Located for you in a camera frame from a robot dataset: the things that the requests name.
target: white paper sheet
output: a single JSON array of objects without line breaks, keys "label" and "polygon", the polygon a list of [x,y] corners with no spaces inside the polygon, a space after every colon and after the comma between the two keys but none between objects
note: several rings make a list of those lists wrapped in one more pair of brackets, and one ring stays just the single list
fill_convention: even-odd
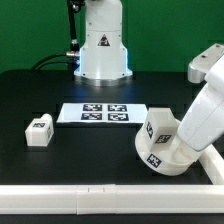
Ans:
[{"label": "white paper sheet", "polygon": [[144,123],[144,104],[64,103],[57,123]]}]

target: robot logo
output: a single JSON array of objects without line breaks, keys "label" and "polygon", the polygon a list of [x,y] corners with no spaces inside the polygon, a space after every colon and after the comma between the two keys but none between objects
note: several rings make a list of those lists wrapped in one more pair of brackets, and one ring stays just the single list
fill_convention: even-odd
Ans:
[{"label": "robot logo", "polygon": [[103,37],[101,38],[98,46],[101,46],[101,47],[110,47],[110,43],[106,37],[106,35],[104,34]]},{"label": "robot logo", "polygon": [[149,158],[147,159],[147,161],[152,165],[154,166],[155,168],[158,168],[159,165],[162,163],[162,161],[157,158],[155,155],[151,154],[149,156]]},{"label": "robot logo", "polygon": [[149,137],[152,138],[152,136],[153,136],[153,129],[152,129],[152,125],[150,124],[150,122],[148,123],[146,130],[147,130],[147,132],[149,134]]}]

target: white cube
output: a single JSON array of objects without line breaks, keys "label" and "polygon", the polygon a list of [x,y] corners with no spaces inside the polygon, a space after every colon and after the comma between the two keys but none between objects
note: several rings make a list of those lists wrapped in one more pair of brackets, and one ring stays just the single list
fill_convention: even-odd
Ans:
[{"label": "white cube", "polygon": [[40,119],[34,119],[25,134],[28,146],[48,146],[54,134],[52,117],[44,114]]},{"label": "white cube", "polygon": [[148,144],[171,144],[177,132],[177,122],[169,108],[150,108],[143,126]]}]

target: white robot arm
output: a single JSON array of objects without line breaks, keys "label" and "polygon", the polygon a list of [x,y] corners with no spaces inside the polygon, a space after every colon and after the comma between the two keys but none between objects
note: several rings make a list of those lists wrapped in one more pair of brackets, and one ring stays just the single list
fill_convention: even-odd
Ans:
[{"label": "white robot arm", "polygon": [[206,57],[213,57],[209,59],[209,65],[198,60],[201,55],[193,61],[199,69],[188,73],[189,80],[199,83],[206,69],[211,69],[205,76],[207,84],[182,122],[175,120],[170,109],[150,108],[145,124],[136,136],[139,156],[159,173],[173,176],[185,172],[199,159],[203,150],[224,133],[224,55],[220,54],[224,46],[219,45],[218,54],[214,54],[217,46],[206,51]]},{"label": "white robot arm", "polygon": [[86,0],[86,40],[80,49],[75,79],[96,86],[110,86],[132,79],[128,53],[122,44],[120,0]]}]

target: black tabletop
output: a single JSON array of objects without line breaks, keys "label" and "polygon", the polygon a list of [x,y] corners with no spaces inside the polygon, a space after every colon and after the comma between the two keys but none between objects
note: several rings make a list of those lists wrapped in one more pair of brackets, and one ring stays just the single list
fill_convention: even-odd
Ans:
[{"label": "black tabletop", "polygon": [[[134,143],[139,124],[56,123],[63,103],[87,102],[169,107],[181,120],[203,85],[190,84],[185,73],[138,72],[130,84],[106,88],[77,84],[64,71],[5,72],[0,75],[0,184],[211,184],[199,162],[177,177],[160,175],[144,165]],[[53,117],[53,139],[46,148],[28,147],[24,131],[44,113]],[[0,216],[0,222],[20,223],[20,218],[21,223],[24,218],[30,223],[223,220],[222,215],[200,214],[66,215]]]}]

